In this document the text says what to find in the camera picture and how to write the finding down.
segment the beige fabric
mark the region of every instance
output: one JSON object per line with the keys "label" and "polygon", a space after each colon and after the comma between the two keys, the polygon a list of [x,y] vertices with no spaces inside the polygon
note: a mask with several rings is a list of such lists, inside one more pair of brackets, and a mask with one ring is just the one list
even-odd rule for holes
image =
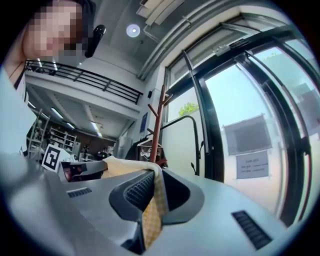
{"label": "beige fabric", "polygon": [[162,169],[152,162],[123,160],[113,156],[103,161],[108,164],[108,170],[103,173],[102,179],[144,169],[154,171],[154,196],[142,214],[144,245],[148,249],[161,232],[161,217],[169,212]]}

